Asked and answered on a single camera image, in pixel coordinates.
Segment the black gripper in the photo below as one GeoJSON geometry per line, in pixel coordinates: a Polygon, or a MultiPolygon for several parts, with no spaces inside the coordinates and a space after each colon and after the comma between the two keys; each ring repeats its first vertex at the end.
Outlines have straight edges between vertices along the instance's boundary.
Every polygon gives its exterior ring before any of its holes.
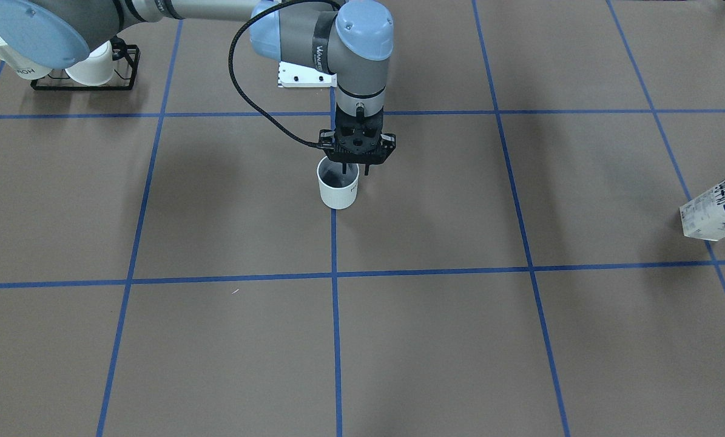
{"type": "Polygon", "coordinates": [[[348,173],[348,164],[382,165],[396,149],[396,136],[382,132],[384,111],[369,117],[357,117],[335,108],[333,130],[320,131],[319,149],[331,161],[341,163],[341,174],[348,173]]]}

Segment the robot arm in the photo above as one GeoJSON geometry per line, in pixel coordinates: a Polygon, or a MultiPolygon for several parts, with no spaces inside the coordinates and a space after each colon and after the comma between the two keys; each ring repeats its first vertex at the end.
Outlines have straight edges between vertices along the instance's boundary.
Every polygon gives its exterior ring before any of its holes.
{"type": "Polygon", "coordinates": [[[292,141],[365,174],[396,150],[385,132],[396,20],[379,1],[0,1],[5,44],[49,69],[77,66],[123,32],[168,21],[209,27],[212,36],[228,30],[223,64],[238,99],[292,141]],[[241,41],[260,58],[334,76],[332,127],[309,140],[249,97],[237,75],[241,41]]]}

